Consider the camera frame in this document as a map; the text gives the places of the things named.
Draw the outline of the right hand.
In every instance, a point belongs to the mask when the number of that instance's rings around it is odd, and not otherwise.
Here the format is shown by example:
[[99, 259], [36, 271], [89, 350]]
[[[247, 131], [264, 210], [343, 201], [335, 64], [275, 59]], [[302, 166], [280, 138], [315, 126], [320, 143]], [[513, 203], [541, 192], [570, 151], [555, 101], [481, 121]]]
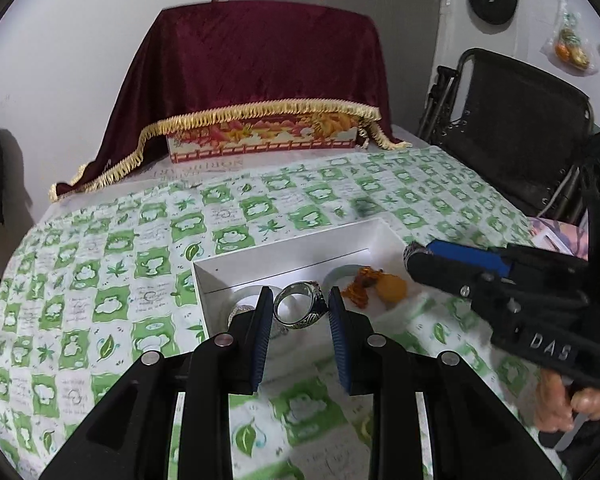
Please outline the right hand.
[[575, 414], [600, 420], [600, 390], [584, 388], [569, 394], [562, 376], [542, 368], [535, 390], [534, 426], [550, 434], [568, 432], [573, 430]]

